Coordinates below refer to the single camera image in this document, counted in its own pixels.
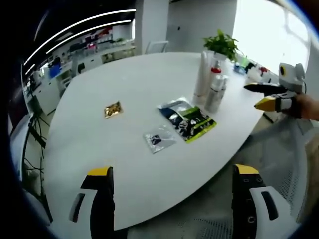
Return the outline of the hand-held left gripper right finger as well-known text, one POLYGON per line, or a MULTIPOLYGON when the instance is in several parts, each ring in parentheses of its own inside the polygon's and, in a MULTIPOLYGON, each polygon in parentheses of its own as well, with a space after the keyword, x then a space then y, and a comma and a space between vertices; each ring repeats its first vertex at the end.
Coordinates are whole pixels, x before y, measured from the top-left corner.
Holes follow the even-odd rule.
POLYGON ((233 166, 232 195, 234 239, 287 239, 299 226, 289 203, 251 166, 233 166))

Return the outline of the person's right hand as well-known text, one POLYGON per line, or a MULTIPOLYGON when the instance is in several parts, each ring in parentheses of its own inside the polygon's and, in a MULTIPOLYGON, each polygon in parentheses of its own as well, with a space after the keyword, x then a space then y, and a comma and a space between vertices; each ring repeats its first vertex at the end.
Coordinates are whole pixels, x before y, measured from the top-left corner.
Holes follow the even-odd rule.
POLYGON ((308 120, 319 121, 319 101, 314 100, 307 94, 296 96, 301 107, 301 117, 308 120))

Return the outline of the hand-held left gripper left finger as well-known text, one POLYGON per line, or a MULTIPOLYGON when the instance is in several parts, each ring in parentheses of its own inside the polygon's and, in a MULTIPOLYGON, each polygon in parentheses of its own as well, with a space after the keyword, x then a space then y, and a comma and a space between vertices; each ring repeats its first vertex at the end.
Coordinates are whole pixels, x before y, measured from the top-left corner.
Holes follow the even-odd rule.
POLYGON ((114 237, 113 167, 88 172, 63 171, 59 189, 59 239, 111 239, 114 237))

